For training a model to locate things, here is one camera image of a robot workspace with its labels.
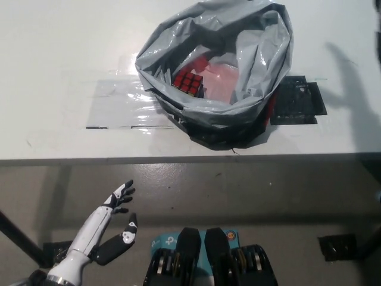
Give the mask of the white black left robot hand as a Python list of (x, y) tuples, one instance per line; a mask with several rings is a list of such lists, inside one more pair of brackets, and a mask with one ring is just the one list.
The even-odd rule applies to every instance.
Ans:
[(132, 180), (122, 184), (92, 212), (71, 243), (67, 254), (81, 254), (89, 261), (105, 266), (125, 253), (135, 243), (138, 230), (135, 213), (130, 214), (128, 225), (122, 233), (103, 244), (100, 243), (112, 216), (129, 211), (121, 205), (132, 201), (132, 194), (135, 191), (132, 185)]

